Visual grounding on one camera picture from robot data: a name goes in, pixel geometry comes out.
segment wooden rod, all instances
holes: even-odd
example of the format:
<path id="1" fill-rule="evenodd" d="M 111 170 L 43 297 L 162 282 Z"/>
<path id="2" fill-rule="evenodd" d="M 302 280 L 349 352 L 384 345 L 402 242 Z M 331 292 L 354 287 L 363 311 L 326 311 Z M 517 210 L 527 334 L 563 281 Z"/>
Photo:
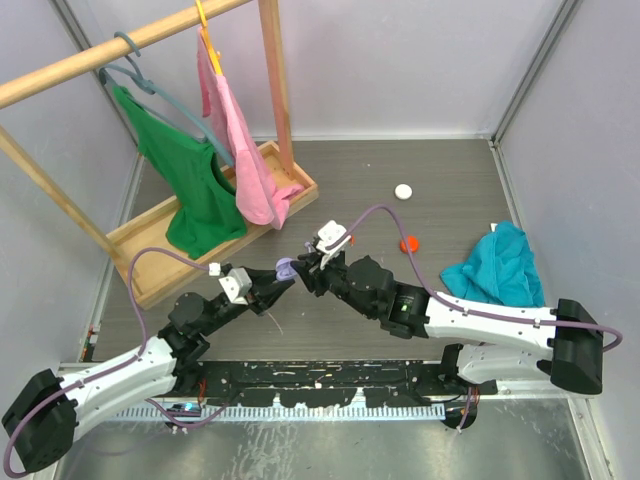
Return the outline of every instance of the wooden rod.
<path id="1" fill-rule="evenodd" d="M 71 217 L 119 266 L 128 265 L 120 249 L 91 221 L 40 165 L 0 125 L 0 149 L 20 167 L 58 206 Z"/>
<path id="2" fill-rule="evenodd" d="M 284 71 L 282 54 L 282 35 L 280 33 L 280 13 L 278 0 L 258 0 L 264 52 L 269 70 L 269 86 L 273 116 L 276 120 L 280 161 L 285 172 L 295 178 L 293 168 L 293 144 L 291 142 L 291 121 L 289 119 L 289 97 L 287 96 L 287 78 Z"/>
<path id="3" fill-rule="evenodd" d="M 250 0 L 207 0 L 202 8 L 207 18 L 215 17 Z M 134 30 L 129 37 L 139 47 L 146 47 L 171 35 L 182 32 L 200 23 L 196 6 L 169 15 L 161 20 Z M 0 85 L 0 109 L 29 98 L 36 93 L 94 70 L 131 53 L 131 48 L 122 38 L 114 38 L 95 47 L 52 63 L 51 65 L 23 75 Z"/>

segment yellow clothes hanger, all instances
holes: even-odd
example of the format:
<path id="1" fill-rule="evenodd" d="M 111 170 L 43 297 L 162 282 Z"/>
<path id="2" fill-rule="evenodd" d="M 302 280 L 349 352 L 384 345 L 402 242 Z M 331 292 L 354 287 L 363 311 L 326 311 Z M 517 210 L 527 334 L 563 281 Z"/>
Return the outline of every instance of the yellow clothes hanger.
<path id="1" fill-rule="evenodd" d="M 220 53 L 216 52 L 213 49 L 211 38 L 209 38 L 209 30 L 207 29 L 207 17 L 204 14 L 204 10 L 202 9 L 202 3 L 200 2 L 200 0 L 196 0 L 196 7 L 198 8 L 198 13 L 200 14 L 200 23 L 202 24 L 200 36 L 202 37 L 202 40 L 207 47 L 211 65 L 213 65 L 213 70 L 216 72 L 216 75 L 223 75 L 222 67 L 220 67 Z"/>

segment teal cloth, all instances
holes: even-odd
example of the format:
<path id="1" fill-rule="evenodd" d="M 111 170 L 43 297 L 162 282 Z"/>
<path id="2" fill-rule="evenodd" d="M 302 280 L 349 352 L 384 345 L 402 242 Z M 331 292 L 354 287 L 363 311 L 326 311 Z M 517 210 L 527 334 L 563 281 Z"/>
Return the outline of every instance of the teal cloth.
<path id="1" fill-rule="evenodd" d="M 465 263 L 440 278 L 453 295 L 510 307 L 542 307 L 544 293 L 527 235 L 511 222 L 485 235 Z"/>

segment wooden clothes rack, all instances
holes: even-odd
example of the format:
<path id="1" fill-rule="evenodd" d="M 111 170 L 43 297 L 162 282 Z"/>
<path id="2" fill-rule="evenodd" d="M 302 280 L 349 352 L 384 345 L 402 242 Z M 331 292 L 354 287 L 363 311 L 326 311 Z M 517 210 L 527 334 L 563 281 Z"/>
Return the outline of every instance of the wooden clothes rack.
<path id="1" fill-rule="evenodd" d="M 205 16 L 211 18 L 249 1 L 207 0 L 202 2 L 202 7 Z M 278 144 L 267 142 L 259 148 L 278 187 L 285 187 L 293 183 L 304 187 L 304 191 L 291 201 L 289 215 L 292 215 L 318 198 L 318 186 L 293 160 L 278 0 L 257 1 L 260 8 L 260 22 L 278 134 Z M 128 35 L 139 48 L 143 48 L 199 24 L 198 9 L 193 6 L 139 28 Z M 132 53 L 132 50 L 128 43 L 122 38 L 114 38 L 7 82 L 0 85 L 0 108 L 13 105 L 129 53 Z M 171 246 L 165 237 L 169 222 L 180 208 L 180 203 L 175 196 L 114 231 L 104 233 L 2 126 L 0 126 L 0 148 L 109 254 L 124 280 L 127 279 L 131 258 L 145 247 L 163 247 L 186 258 L 186 254 Z M 223 173 L 235 184 L 235 172 L 232 169 L 226 167 L 223 169 Z M 210 262 L 222 261 L 270 229 L 270 225 L 248 224 L 247 235 L 217 246 L 200 257 L 197 262 L 205 265 Z M 133 273 L 132 283 L 136 300 L 143 308 L 149 308 L 201 273 L 201 270 L 183 265 L 165 255 L 144 255 L 136 263 Z"/>

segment clothes hanger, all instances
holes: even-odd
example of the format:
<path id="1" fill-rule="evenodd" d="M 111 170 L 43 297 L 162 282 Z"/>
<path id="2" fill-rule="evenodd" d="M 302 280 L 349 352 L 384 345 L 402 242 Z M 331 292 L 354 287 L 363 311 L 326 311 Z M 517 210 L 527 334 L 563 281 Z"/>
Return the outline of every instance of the clothes hanger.
<path id="1" fill-rule="evenodd" d="M 223 75 L 222 67 L 220 66 L 220 52 L 216 52 L 213 48 L 213 44 L 211 43 L 211 37 L 209 37 L 209 29 L 207 27 L 207 17 L 204 14 L 204 9 L 202 8 L 200 0 L 196 0 L 196 8 L 200 14 L 200 23 L 202 24 L 200 36 L 207 47 L 207 53 L 209 54 L 211 65 L 213 65 L 213 70 L 216 72 L 216 75 Z"/>
<path id="2" fill-rule="evenodd" d="M 126 35 L 125 33 L 122 33 L 122 32 L 116 32 L 114 34 L 114 37 L 121 37 L 122 39 L 124 39 L 129 44 L 129 46 L 131 46 L 131 49 L 134 51 L 134 53 L 136 55 L 140 56 L 140 50 L 138 49 L 137 45 L 133 42 L 133 40 L 131 40 L 129 38 L 128 35 Z M 214 135 L 214 133 L 210 129 L 208 129 L 206 127 L 206 125 L 198 117 L 196 117 L 182 103 L 178 102 L 174 97 L 172 97 L 167 92 L 162 90 L 160 87 L 158 87 L 151 80 L 148 80 L 148 79 L 144 78 L 142 76 L 142 73 L 141 73 L 140 69 L 136 65 L 135 61 L 131 57 L 129 57 L 129 55 L 125 55 L 125 58 L 132 65 L 132 67 L 133 67 L 133 69 L 135 71 L 132 72 L 131 70 L 128 70 L 128 69 L 126 69 L 124 67 L 121 67 L 119 65 L 115 65 L 113 63 L 108 63 L 108 64 L 106 64 L 106 65 L 104 65 L 104 66 L 102 66 L 102 67 L 100 67 L 98 69 L 98 78 L 100 78 L 100 81 L 103 83 L 103 85 L 106 85 L 107 82 L 113 82 L 113 84 L 117 85 L 117 82 L 115 82 L 115 80 L 113 79 L 113 77 L 111 77 L 109 72 L 106 71 L 107 69 L 114 70 L 114 71 L 117 71 L 117 72 L 120 72 L 120 73 L 123 73 L 123 74 L 127 75 L 128 77 L 130 77 L 133 80 L 133 82 L 136 84 L 136 86 L 138 88 L 140 88 L 143 92 L 148 93 L 150 95 L 158 94 L 163 99 L 165 99 L 167 102 L 169 102 L 171 105 L 173 105 L 177 110 L 179 110 L 185 117 L 187 117 L 204 134 L 204 136 L 207 138 L 207 140 L 209 140 L 211 142 L 211 144 L 215 148 L 216 152 L 222 157 L 222 159 L 224 160 L 224 163 L 226 163 L 230 167 L 233 167 L 235 165 L 233 157 L 229 154 L 227 149 L 220 143 L 220 141 L 217 139 L 217 137 Z M 155 115 L 156 117 L 160 118 L 161 120 L 163 120 L 164 122 L 168 123 L 172 127 L 182 131 L 182 129 L 177 127 L 166 116 L 164 116 L 161 113 L 159 113 L 159 112 L 147 107 L 146 105 L 142 104 L 141 102 L 138 102 L 137 100 L 133 100 L 133 101 L 137 105 L 139 105 L 141 108 L 144 108 L 149 113 L 151 113 L 151 114 Z"/>

